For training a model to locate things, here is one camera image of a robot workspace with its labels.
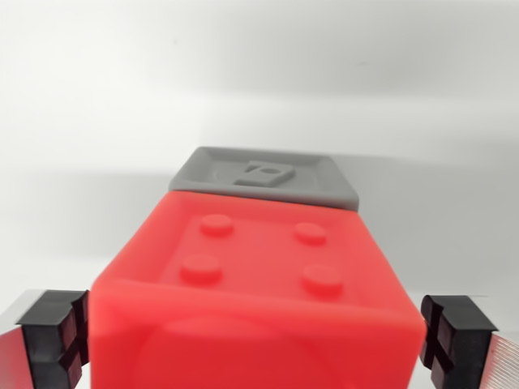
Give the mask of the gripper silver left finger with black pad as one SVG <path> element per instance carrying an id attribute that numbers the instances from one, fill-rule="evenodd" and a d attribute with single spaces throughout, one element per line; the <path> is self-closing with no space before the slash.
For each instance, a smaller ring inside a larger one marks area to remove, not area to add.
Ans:
<path id="1" fill-rule="evenodd" d="M 75 388 L 88 355 L 89 291 L 29 289 L 1 313 L 1 387 Z"/>

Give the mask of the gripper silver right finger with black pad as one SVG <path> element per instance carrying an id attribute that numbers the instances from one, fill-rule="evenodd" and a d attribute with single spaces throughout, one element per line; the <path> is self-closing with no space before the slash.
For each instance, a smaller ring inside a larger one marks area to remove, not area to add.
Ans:
<path id="1" fill-rule="evenodd" d="M 426 295 L 420 360 L 436 388 L 517 388 L 518 327 L 499 328 L 466 295 Z"/>

